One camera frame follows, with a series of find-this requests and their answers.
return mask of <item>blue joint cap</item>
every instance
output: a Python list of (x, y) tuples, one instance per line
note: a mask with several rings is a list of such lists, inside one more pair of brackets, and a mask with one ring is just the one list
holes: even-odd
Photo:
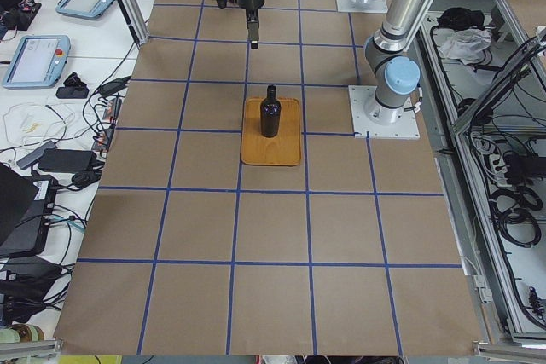
[(421, 70), (407, 57), (395, 57), (386, 64), (385, 81), (399, 95), (411, 94), (419, 84)]

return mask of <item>tiled tabletop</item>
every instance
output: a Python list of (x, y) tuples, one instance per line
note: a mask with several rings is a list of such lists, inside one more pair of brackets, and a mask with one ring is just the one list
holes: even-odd
[[(66, 354), (469, 355), (480, 339), (433, 154), (355, 139), (381, 17), (335, 0), (156, 0), (56, 336)], [(303, 107), (295, 167), (239, 160), (244, 100)]]

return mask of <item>orange tray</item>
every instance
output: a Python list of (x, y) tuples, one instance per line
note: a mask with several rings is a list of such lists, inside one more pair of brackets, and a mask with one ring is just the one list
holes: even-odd
[(262, 136), (259, 105), (263, 98), (245, 102), (242, 127), (241, 161), (247, 165), (295, 166), (301, 162), (301, 110), (294, 98), (279, 97), (281, 119), (279, 132), (272, 138)]

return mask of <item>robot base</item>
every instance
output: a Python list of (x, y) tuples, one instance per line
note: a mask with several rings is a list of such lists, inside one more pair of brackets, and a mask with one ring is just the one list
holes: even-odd
[[(413, 111), (402, 112), (398, 121), (390, 125), (380, 125), (368, 118), (364, 112), (364, 103), (375, 93), (372, 86), (349, 86), (349, 100), (351, 102), (352, 128), (356, 138), (389, 138), (400, 140), (418, 140), (419, 128)], [(411, 107), (411, 101), (405, 102), (404, 107)]]
[(335, 0), (338, 12), (384, 14), (388, 11), (386, 0)]

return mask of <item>plastic bag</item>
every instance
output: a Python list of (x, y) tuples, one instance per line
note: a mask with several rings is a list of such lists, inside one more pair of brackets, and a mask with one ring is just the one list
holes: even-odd
[(489, 46), (491, 46), (491, 34), (487, 30), (468, 29), (453, 33), (453, 36), (439, 47), (439, 52), (446, 59), (472, 64), (483, 60), (483, 51)]

